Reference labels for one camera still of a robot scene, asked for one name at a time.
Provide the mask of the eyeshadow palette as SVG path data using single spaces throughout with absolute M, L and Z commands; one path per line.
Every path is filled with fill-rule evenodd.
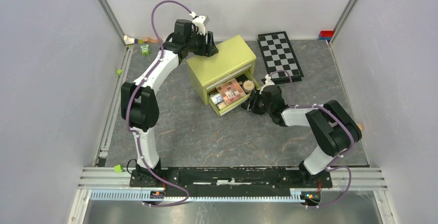
M 235 78 L 218 85 L 216 89 L 227 106 L 246 96 Z

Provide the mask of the white lotion tube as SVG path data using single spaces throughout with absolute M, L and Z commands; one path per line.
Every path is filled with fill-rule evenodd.
M 211 101 L 213 102 L 214 105 L 217 105 L 217 104 L 219 104 L 219 103 L 224 101 L 222 95 L 220 93 L 218 93 L 218 92 L 216 92 L 214 94 L 211 94 L 210 95 L 210 99 L 211 99 Z

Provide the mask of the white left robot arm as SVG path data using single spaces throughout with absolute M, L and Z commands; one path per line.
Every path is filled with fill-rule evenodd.
M 189 53 L 211 57 L 218 53 L 213 33 L 206 29 L 208 17 L 192 20 L 177 19 L 174 31 L 160 42 L 160 51 L 148 69 L 133 82 L 121 86 L 121 115 L 135 139 L 137 162 L 146 168 L 142 179 L 149 186 L 162 181 L 162 172 L 155 167 L 160 162 L 155 146 L 154 127 L 160 111 L 156 93 L 170 73 Z

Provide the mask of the green drawer cabinet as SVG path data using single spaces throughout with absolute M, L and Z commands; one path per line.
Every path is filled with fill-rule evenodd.
M 186 61 L 190 82 L 202 102 L 211 105 L 222 116 L 244 103 L 249 95 L 245 94 L 234 102 L 226 101 L 226 106 L 218 108 L 218 103 L 210 97 L 219 92 L 221 85 L 235 79 L 237 82 L 250 80 L 255 88 L 260 84 L 254 78 L 256 55 L 239 35 L 217 45 L 219 53 L 212 57 L 194 56 Z

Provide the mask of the small round cream jar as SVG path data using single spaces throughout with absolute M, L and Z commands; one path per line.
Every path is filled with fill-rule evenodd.
M 255 88 L 255 84 L 251 80 L 246 80 L 242 83 L 242 89 L 245 93 L 251 93 Z

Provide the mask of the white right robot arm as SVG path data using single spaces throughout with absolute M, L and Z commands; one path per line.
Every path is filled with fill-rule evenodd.
M 322 105 L 288 105 L 276 85 L 253 90 L 241 108 L 257 115 L 267 114 L 279 126 L 311 129 L 317 146 L 299 164 L 298 173 L 299 182 L 305 187 L 317 183 L 319 174 L 362 138 L 361 129 L 338 101 L 330 100 Z

